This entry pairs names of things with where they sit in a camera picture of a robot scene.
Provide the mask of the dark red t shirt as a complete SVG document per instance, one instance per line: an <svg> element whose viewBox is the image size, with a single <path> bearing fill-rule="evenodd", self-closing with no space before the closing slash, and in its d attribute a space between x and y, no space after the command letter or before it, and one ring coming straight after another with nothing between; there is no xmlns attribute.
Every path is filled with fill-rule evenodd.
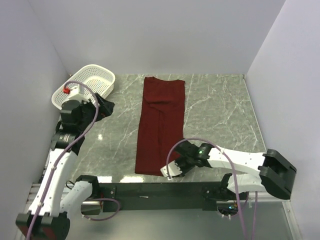
<svg viewBox="0 0 320 240"><path fill-rule="evenodd" d="M145 77L134 172L161 176L171 148L183 139L185 82Z"/></svg>

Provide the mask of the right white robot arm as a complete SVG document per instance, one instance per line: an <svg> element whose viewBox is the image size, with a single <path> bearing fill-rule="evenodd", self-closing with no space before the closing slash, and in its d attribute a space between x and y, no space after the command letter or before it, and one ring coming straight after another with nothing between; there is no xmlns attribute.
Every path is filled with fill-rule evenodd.
<svg viewBox="0 0 320 240"><path fill-rule="evenodd" d="M277 150L244 152L209 143L196 146L185 140L174 151L180 157L164 167L172 177L184 176L194 167L231 170L232 176L219 187L226 200L243 192L267 192L281 200L291 198L297 169Z"/></svg>

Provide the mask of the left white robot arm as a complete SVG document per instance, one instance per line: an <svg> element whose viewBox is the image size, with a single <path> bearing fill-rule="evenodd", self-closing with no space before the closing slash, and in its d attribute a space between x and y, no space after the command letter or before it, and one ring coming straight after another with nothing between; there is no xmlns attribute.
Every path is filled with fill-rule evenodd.
<svg viewBox="0 0 320 240"><path fill-rule="evenodd" d="M115 107L98 93L93 98L95 101L69 99L61 105L41 185L28 211L18 214L15 221L27 240L66 239L71 220L81 213L82 203L101 196L98 178L90 175L78 177L63 196L85 134L95 122L111 116Z"/></svg>

